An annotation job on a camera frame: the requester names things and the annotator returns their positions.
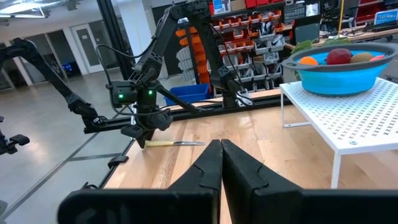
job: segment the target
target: gray floor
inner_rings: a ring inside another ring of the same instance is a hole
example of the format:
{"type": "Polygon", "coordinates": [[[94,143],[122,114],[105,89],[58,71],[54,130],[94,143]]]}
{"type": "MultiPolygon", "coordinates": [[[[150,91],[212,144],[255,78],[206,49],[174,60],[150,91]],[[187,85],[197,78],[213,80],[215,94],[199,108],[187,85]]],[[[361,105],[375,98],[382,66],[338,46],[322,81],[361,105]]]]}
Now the gray floor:
{"type": "MultiPolygon", "coordinates": [[[[111,76],[121,79],[118,70],[111,76]]],[[[180,77],[161,82],[168,89],[189,84],[180,77]]],[[[105,84],[103,73],[68,81],[100,115],[112,118],[115,112],[105,84]]],[[[161,96],[158,104],[165,105],[161,96]]],[[[30,144],[19,147],[18,153],[0,156],[0,201],[8,204],[2,216],[8,224],[56,223],[60,202],[87,181],[98,185],[108,171],[108,161],[129,143],[129,137],[119,131],[84,134],[81,118],[69,112],[65,100],[48,83],[0,91],[0,115],[5,117],[0,125],[5,135],[30,137],[30,144]],[[89,158],[98,155],[102,158],[89,158]]]]}

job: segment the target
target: wooden table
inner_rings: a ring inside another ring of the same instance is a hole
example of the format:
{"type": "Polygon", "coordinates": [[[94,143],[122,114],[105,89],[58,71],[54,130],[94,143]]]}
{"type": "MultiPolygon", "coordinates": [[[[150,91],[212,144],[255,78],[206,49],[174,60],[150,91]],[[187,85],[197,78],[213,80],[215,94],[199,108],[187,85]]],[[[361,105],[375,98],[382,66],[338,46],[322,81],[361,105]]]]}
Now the wooden table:
{"type": "MultiPolygon", "coordinates": [[[[352,30],[359,29],[359,28],[362,28],[362,27],[363,26],[343,29],[343,31],[351,32],[352,30]]],[[[385,31],[381,31],[381,32],[357,32],[353,36],[340,35],[340,37],[347,37],[351,41],[359,41],[359,40],[377,39],[377,38],[389,36],[389,35],[392,35],[392,34],[398,34],[398,29],[385,30],[385,31]]],[[[322,38],[322,39],[320,39],[319,43],[313,44],[313,46],[314,47],[320,47],[320,46],[323,45],[323,43],[326,42],[326,40],[327,39],[322,38]]],[[[285,44],[285,47],[287,47],[288,49],[291,49],[291,50],[293,50],[295,48],[295,46],[292,45],[292,44],[285,44]]]]}
{"type": "MultiPolygon", "coordinates": [[[[280,91],[253,93],[252,98],[267,95],[280,95],[280,91]]],[[[285,106],[285,120],[287,123],[305,121],[294,106],[285,106]]],[[[156,131],[152,138],[207,143],[212,139],[230,139],[272,170],[304,188],[330,187],[333,151],[311,126],[283,128],[280,107],[176,121],[168,130],[156,131]]],[[[105,188],[165,189],[192,165],[205,148],[168,146],[141,149],[135,142],[127,153],[129,160],[117,167],[105,188]]],[[[398,188],[396,161],[398,154],[394,151],[346,156],[341,163],[344,172],[340,175],[339,187],[398,188]]],[[[231,223],[224,191],[221,223],[231,223]]]]}

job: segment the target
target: blue bowl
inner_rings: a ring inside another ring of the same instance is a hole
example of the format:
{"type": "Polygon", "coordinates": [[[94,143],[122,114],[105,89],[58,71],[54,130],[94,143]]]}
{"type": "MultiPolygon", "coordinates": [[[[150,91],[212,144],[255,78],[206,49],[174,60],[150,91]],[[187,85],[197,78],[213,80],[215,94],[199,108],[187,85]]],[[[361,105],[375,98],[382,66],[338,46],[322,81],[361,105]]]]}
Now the blue bowl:
{"type": "MultiPolygon", "coordinates": [[[[187,103],[194,103],[210,98],[209,87],[209,84],[178,86],[171,88],[170,92],[187,103]]],[[[175,105],[167,97],[164,97],[164,100],[167,106],[175,105]]]]}
{"type": "Polygon", "coordinates": [[[370,90],[374,86],[376,78],[398,54],[397,46],[397,44],[362,43],[318,47],[297,52],[282,64],[298,72],[303,88],[309,92],[331,96],[352,95],[370,90]],[[348,49],[353,55],[369,52],[374,57],[386,56],[372,62],[326,65],[327,55],[337,48],[348,49]],[[300,64],[300,59],[307,56],[315,58],[319,65],[300,64]]]}

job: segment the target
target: knife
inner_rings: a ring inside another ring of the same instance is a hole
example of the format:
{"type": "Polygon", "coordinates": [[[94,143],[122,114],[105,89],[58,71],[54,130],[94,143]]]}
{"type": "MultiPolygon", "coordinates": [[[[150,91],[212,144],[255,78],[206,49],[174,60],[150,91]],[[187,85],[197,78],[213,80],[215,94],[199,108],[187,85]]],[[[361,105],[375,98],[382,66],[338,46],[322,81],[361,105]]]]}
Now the knife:
{"type": "Polygon", "coordinates": [[[145,146],[204,146],[204,142],[187,142],[187,141],[146,141],[145,146]]]}

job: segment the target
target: white table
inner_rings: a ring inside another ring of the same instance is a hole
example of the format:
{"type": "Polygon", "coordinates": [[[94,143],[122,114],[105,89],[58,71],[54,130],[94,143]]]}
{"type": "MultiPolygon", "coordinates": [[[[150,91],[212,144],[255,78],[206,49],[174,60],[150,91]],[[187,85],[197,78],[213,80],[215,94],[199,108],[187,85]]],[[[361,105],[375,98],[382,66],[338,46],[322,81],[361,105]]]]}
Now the white table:
{"type": "Polygon", "coordinates": [[[280,86],[282,125],[285,128],[311,124],[335,151],[331,188],[337,188],[341,156],[398,149],[398,85],[377,78],[364,93],[325,97],[305,91],[301,82],[280,86]],[[308,122],[285,124],[283,94],[308,122]]]}

